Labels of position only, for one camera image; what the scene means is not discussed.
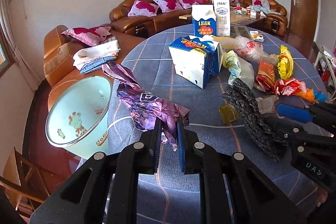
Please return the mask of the pink floral pillow right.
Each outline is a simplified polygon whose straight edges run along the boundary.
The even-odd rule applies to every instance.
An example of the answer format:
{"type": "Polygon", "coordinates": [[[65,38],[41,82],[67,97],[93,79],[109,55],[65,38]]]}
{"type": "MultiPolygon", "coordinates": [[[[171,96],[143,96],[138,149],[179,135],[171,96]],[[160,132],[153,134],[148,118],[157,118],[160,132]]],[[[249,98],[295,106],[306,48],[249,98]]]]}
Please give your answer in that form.
{"type": "Polygon", "coordinates": [[[177,0],[181,7],[186,10],[192,8],[193,5],[198,5],[196,0],[177,0]]]}

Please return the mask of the brown leather long sofa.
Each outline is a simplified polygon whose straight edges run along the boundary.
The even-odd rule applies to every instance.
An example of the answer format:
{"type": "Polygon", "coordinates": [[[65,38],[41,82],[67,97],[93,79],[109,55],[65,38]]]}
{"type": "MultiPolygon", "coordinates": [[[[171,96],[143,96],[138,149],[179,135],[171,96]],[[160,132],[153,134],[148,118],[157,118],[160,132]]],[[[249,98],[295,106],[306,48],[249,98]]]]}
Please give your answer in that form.
{"type": "MultiPolygon", "coordinates": [[[[135,0],[124,0],[110,14],[110,25],[115,31],[135,35],[136,30],[144,28],[149,36],[152,36],[169,28],[178,27],[187,24],[188,21],[179,19],[179,16],[191,14],[191,8],[162,13],[159,8],[157,15],[153,17],[146,16],[127,16],[135,0]]],[[[153,0],[146,1],[157,5],[153,0]]],[[[209,0],[196,0],[199,5],[209,4],[209,0]]]]}

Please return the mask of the brown wooden door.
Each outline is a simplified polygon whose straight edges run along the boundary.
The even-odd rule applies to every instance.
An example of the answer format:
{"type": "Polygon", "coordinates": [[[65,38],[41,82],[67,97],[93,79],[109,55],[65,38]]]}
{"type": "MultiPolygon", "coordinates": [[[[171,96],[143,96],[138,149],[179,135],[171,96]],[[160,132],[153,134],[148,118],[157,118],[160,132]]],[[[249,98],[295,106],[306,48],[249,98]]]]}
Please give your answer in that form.
{"type": "Polygon", "coordinates": [[[318,18],[318,0],[291,0],[290,33],[304,40],[312,41],[318,18]]]}

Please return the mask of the purple wrapper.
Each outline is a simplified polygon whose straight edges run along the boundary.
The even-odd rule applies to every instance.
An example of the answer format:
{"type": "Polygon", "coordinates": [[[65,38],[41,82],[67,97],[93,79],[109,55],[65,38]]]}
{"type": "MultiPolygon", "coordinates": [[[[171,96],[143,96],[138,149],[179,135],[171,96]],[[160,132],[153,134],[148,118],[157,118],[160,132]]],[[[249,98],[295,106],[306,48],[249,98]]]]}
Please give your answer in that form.
{"type": "Polygon", "coordinates": [[[114,61],[102,65],[104,74],[117,80],[120,84],[116,95],[130,112],[132,121],[138,130],[154,129],[155,120],[162,121],[160,141],[178,149],[178,133],[176,123],[182,118],[189,124],[190,110],[167,99],[147,93],[137,82],[133,72],[114,61]]]}

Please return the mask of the red noodle cup sleeve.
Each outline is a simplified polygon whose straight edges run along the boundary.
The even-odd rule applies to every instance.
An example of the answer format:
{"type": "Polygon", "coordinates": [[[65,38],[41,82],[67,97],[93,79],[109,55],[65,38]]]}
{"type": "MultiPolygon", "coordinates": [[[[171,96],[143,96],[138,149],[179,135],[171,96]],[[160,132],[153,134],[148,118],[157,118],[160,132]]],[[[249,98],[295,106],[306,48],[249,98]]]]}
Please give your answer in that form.
{"type": "Polygon", "coordinates": [[[266,94],[275,94],[274,85],[276,82],[276,75],[274,66],[266,61],[260,61],[254,87],[266,94]]]}

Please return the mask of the small white orange packet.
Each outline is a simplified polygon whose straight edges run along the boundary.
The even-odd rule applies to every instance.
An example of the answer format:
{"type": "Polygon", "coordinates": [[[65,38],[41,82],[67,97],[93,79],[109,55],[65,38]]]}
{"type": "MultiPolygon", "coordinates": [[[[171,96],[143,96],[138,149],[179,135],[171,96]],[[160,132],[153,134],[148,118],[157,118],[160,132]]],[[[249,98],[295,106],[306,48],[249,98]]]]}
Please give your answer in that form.
{"type": "Polygon", "coordinates": [[[264,36],[261,32],[258,31],[250,31],[250,37],[253,41],[262,43],[264,41],[264,36]]]}

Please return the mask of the folded blue striped cloth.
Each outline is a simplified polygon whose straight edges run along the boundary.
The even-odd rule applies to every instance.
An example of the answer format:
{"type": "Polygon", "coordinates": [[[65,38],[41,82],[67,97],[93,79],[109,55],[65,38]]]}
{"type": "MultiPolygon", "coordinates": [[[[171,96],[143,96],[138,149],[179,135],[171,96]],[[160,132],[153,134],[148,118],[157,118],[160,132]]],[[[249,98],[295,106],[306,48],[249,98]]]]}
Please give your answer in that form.
{"type": "Polygon", "coordinates": [[[83,65],[83,67],[80,69],[80,74],[85,75],[87,73],[91,73],[94,72],[96,70],[101,69],[103,64],[106,64],[110,61],[113,61],[116,59],[116,56],[107,56],[107,57],[102,57],[99,59],[96,59],[94,61],[91,61],[85,65],[83,65]]]}

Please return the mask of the clear plastic bag red print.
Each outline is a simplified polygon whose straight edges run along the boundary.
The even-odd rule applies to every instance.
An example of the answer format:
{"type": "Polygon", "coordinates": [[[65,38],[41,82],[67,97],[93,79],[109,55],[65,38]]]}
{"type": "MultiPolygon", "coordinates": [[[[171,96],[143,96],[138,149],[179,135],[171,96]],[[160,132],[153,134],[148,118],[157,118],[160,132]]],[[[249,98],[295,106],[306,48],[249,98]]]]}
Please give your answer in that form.
{"type": "Polygon", "coordinates": [[[263,45],[259,42],[254,42],[243,36],[236,36],[234,45],[236,53],[248,61],[257,63],[265,61],[272,65],[277,65],[279,62],[278,56],[266,53],[263,45]]]}

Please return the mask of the blue white lying carton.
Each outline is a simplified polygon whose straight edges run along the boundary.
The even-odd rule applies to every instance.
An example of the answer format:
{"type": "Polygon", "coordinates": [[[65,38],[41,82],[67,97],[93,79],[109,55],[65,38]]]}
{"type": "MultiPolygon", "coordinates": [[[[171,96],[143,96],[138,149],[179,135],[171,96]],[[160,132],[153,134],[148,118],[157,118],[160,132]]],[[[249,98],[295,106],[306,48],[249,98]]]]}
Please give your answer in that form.
{"type": "Polygon", "coordinates": [[[177,38],[169,45],[169,52],[175,73],[201,89],[221,71],[223,50],[213,36],[177,38]]]}

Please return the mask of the window with frame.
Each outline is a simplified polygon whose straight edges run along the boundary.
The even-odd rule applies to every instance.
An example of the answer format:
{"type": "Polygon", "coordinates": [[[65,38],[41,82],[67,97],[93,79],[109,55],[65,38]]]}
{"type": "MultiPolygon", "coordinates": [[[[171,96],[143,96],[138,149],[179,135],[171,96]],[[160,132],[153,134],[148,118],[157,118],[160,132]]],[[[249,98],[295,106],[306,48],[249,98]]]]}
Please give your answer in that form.
{"type": "Polygon", "coordinates": [[[1,34],[1,46],[0,46],[0,50],[1,50],[1,67],[0,67],[0,76],[2,77],[5,72],[11,67],[11,65],[13,65],[14,63],[14,57],[13,57],[13,53],[9,47],[9,44],[7,42],[7,39],[5,38],[5,34],[3,32],[2,27],[0,27],[0,34],[1,34]]]}

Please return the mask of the orange blue wrapper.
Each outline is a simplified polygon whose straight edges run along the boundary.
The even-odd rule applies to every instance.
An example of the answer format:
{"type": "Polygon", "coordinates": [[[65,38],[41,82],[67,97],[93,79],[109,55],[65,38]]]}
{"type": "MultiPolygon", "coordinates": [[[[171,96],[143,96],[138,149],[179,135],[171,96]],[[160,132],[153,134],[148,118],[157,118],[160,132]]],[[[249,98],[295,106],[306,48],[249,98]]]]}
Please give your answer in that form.
{"type": "Polygon", "coordinates": [[[325,94],[323,94],[319,90],[314,89],[307,89],[305,93],[301,91],[296,93],[295,95],[309,101],[310,103],[327,101],[327,97],[325,96],[325,94]]]}

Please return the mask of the blue white Look milk carton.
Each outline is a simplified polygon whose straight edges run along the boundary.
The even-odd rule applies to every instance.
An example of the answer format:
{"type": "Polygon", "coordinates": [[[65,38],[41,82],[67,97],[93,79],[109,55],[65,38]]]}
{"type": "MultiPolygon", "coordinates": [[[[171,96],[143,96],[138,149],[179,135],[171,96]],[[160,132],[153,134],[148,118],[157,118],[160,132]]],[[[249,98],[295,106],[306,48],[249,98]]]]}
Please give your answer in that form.
{"type": "Polygon", "coordinates": [[[213,5],[193,5],[191,16],[193,19],[194,36],[217,34],[216,15],[213,5]]]}

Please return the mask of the red white crumpled wrapper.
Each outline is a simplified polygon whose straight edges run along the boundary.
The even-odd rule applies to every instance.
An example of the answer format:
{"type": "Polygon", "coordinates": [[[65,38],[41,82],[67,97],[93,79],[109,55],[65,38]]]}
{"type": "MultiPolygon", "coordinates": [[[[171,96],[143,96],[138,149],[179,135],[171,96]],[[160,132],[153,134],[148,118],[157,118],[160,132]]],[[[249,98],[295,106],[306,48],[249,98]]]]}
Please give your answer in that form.
{"type": "Polygon", "coordinates": [[[307,92],[306,84],[296,78],[277,80],[274,84],[274,90],[276,94],[283,96],[291,96],[298,93],[305,94],[307,92]]]}

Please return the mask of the black foam net sleeve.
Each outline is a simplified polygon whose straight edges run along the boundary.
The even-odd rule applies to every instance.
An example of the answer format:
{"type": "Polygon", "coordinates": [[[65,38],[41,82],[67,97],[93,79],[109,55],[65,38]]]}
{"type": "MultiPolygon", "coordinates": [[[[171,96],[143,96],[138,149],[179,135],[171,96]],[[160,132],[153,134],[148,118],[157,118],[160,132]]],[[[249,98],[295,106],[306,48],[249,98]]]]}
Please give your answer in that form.
{"type": "Polygon", "coordinates": [[[222,97],[238,112],[253,142],[272,161],[280,161],[286,153],[287,142],[266,124],[249,86],[241,79],[234,79],[232,84],[224,89],[222,97]]]}

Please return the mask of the folded white cloth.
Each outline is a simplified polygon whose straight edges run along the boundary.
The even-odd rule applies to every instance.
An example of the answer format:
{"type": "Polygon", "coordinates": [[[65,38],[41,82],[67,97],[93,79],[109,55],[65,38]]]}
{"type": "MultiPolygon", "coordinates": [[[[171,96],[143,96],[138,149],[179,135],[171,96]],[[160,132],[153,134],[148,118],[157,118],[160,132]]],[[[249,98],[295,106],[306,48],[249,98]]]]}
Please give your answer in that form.
{"type": "Polygon", "coordinates": [[[77,51],[73,56],[73,66],[78,70],[91,61],[98,60],[103,57],[118,57],[120,46],[118,40],[111,40],[94,47],[83,48],[77,51]]]}

